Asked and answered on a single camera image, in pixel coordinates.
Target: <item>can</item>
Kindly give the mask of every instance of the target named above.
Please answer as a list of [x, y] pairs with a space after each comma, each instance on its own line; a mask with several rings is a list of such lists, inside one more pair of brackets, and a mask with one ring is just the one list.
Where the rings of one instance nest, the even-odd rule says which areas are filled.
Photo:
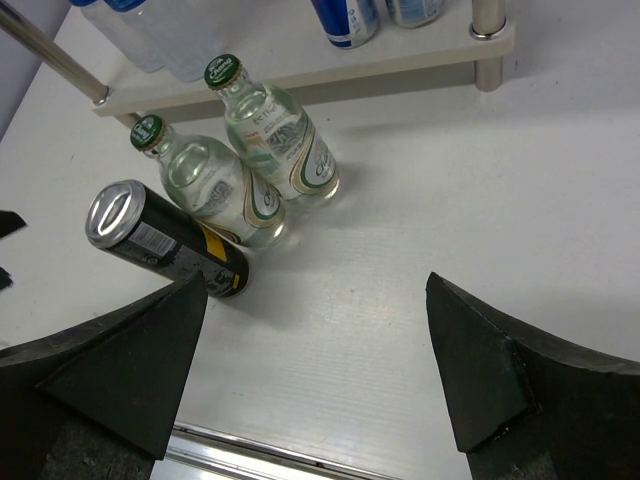
[[378, 29], [374, 0], [311, 0], [329, 41], [338, 48], [355, 48]]
[[402, 28], [417, 28], [435, 20], [444, 0], [386, 0], [389, 17]]
[[212, 297], [231, 297], [249, 279], [244, 254], [137, 180], [112, 183], [95, 198], [89, 242], [171, 280], [202, 272]]

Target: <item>black can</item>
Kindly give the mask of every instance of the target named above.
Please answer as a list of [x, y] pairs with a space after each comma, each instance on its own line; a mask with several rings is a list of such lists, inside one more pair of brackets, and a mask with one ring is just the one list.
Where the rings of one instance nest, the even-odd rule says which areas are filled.
[[136, 180], [112, 183], [87, 215], [89, 242], [171, 280], [202, 272], [209, 295], [226, 298], [244, 289], [244, 254]]

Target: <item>green bottle cap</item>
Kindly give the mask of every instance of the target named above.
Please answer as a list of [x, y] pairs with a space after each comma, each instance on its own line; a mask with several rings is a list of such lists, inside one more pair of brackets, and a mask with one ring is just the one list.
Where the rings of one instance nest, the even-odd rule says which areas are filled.
[[158, 115], [145, 115], [131, 129], [131, 145], [141, 152], [152, 150], [160, 143], [166, 130], [165, 121]]
[[204, 81], [211, 90], [220, 90], [231, 85], [240, 76], [242, 63], [238, 57], [225, 53], [211, 60], [204, 71]]

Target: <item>blue can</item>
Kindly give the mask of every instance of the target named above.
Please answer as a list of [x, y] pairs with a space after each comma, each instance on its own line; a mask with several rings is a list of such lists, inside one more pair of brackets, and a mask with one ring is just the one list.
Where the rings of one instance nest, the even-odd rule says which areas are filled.
[[374, 0], [311, 0], [329, 41], [338, 48], [355, 48], [369, 40], [380, 16]]
[[416, 28], [435, 20], [444, 0], [386, 0], [389, 16], [402, 28]]

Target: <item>raised shelf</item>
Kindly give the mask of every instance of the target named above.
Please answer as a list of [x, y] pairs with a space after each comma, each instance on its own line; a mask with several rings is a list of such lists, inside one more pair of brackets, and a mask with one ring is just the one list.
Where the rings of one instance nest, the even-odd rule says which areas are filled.
[[[501, 57], [515, 43], [515, 25], [491, 41], [469, 35], [471, 0], [449, 0], [434, 23], [415, 30], [395, 26], [378, 1], [381, 28], [353, 50], [333, 47], [308, 0], [207, 0], [195, 5], [210, 19], [255, 79], [284, 88]], [[145, 74], [122, 60], [100, 116], [177, 107], [215, 100], [204, 82], [180, 83], [167, 71]]]

